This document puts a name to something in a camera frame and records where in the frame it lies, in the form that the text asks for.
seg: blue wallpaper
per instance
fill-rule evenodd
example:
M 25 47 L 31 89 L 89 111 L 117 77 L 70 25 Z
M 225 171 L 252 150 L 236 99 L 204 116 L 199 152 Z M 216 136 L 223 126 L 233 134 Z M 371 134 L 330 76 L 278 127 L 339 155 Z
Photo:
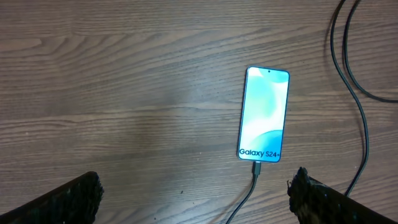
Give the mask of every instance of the blue wallpaper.
M 279 162 L 288 85 L 285 71 L 248 68 L 239 158 Z

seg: smartphone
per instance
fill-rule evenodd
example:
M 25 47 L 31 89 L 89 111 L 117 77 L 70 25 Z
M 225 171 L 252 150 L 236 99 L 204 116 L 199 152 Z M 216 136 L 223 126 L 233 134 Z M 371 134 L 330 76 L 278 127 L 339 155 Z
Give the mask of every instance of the smartphone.
M 247 69 L 238 143 L 240 159 L 280 161 L 289 80 L 286 71 Z

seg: phone frame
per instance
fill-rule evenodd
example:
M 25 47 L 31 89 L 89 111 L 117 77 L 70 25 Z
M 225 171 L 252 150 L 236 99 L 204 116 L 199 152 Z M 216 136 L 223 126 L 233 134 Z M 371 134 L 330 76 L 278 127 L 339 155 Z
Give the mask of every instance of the phone frame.
M 266 67 L 260 67 L 260 66 L 255 66 L 255 65 L 251 65 L 248 66 L 246 69 L 246 78 L 244 79 L 244 93 L 243 93 L 243 101 L 242 101 L 242 113 L 241 113 L 241 124 L 239 126 L 239 137 L 238 137 L 238 146 L 236 147 L 236 155 L 238 156 L 238 158 L 240 160 L 243 161 L 257 161 L 254 159 L 243 159 L 239 156 L 239 150 L 240 150 L 240 145 L 241 145 L 241 135 L 242 135 L 242 127 L 243 127 L 243 114 L 244 114 L 244 103 L 246 101 L 246 88 L 248 87 L 248 78 L 249 78 L 249 69 L 250 68 L 260 68 L 260 69 L 267 69 L 267 70 L 272 70 L 272 71 L 280 71 L 280 72 L 286 72 L 288 74 L 288 81 L 287 81 L 287 92 L 286 92 L 286 106 L 285 106 L 285 116 L 284 116 L 284 127 L 282 128 L 282 142 L 280 144 L 280 157 L 279 160 L 276 162 L 272 162 L 272 161 L 259 161 L 259 162 L 271 162 L 271 163 L 277 163 L 282 159 L 282 146 L 284 143 L 284 136 L 285 136 L 285 124 L 286 124 L 286 113 L 287 113 L 287 102 L 288 102 L 288 98 L 289 98 L 289 86 L 290 86 L 290 73 L 286 70 L 281 70 L 281 69 L 274 69 L 274 68 L 266 68 Z

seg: wooden table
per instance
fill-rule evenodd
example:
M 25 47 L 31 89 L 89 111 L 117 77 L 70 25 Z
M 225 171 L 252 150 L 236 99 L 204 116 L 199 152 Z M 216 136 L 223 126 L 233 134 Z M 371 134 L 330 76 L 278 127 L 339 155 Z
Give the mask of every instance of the wooden table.
M 282 160 L 263 164 L 233 223 L 298 223 L 300 166 L 344 192 L 363 153 L 359 111 L 335 71 L 330 0 L 3 0 L 0 212 L 94 170 L 96 223 L 224 223 L 251 181 L 236 146 L 248 65 L 288 70 Z M 347 1 L 335 42 L 341 62 Z M 398 1 L 363 1 L 351 67 L 398 98 Z M 351 194 L 398 221 L 398 105 L 363 94 L 371 153 Z

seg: wood grain surface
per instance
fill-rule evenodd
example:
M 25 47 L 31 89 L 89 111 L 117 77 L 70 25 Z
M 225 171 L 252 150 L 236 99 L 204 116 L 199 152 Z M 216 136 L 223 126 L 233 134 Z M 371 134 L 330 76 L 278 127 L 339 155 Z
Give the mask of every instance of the wood grain surface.
M 93 170 L 96 223 L 224 223 L 251 181 L 236 147 L 245 69 L 259 65 L 291 74 L 282 160 L 262 165 L 233 223 L 298 223 L 297 169 L 344 192 L 363 154 L 330 56 L 338 2 L 1 1 L 0 213 Z M 363 1 L 349 59 L 371 93 L 398 98 L 397 40 L 398 1 Z M 351 197 L 398 221 L 398 105 L 358 95 L 371 153 Z

